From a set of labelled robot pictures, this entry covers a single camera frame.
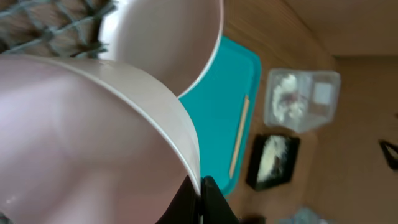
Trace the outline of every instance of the wire rack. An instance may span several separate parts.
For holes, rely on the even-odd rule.
[[[0,53],[98,58],[109,0],[0,0]]]

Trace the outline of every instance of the white contents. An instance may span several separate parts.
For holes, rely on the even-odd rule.
[[[274,88],[272,97],[272,112],[276,120],[284,122],[285,115],[292,119],[303,116],[305,103],[299,98],[299,88],[296,76],[289,74]]]
[[[316,83],[312,97],[314,103],[329,105],[333,87],[329,83]]]
[[[272,174],[275,166],[275,157],[282,159],[286,153],[286,140],[282,136],[271,136],[266,141],[260,162],[257,182],[263,182]]]

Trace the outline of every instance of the black object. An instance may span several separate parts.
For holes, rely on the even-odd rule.
[[[277,175],[273,175],[269,179],[263,182],[257,182],[257,175],[260,168],[262,153],[264,152],[264,145],[271,136],[282,136],[286,139],[286,155],[285,159],[280,162],[280,166],[283,167],[282,172]],[[260,191],[274,187],[279,184],[289,182],[293,176],[293,170],[297,153],[299,151],[300,139],[288,137],[284,135],[257,135],[254,140],[253,152],[250,158],[248,176],[246,177],[246,183],[250,185],[254,190]]]
[[[186,177],[168,209],[156,224],[265,224],[265,218],[238,220],[212,177],[201,182],[198,198],[189,177]]]
[[[380,144],[381,150],[383,151],[384,157],[387,160],[388,166],[392,170],[397,171],[398,170],[398,158],[396,155],[392,155],[390,150],[395,152],[398,155],[398,146],[395,146],[385,140],[379,140],[379,144]]]

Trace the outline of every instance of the brown wall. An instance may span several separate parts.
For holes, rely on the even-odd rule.
[[[285,0],[332,55],[398,55],[396,0]]]
[[[398,173],[377,141],[398,144],[398,57],[337,62],[338,109],[318,135],[305,204],[339,223],[397,223]]]

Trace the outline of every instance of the black container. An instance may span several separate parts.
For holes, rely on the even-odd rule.
[[[286,139],[286,153],[284,156],[284,160],[280,164],[280,166],[283,168],[283,171],[279,174],[272,175],[270,178],[263,182],[257,182],[257,175],[260,168],[261,157],[262,153],[264,152],[263,148],[265,143],[271,136],[282,136]],[[254,190],[260,191],[289,182],[293,176],[294,165],[297,158],[297,153],[299,151],[299,145],[300,138],[293,138],[280,134],[266,136],[257,135],[253,144],[253,151],[250,158],[246,183],[248,183],[248,185],[250,185]]]

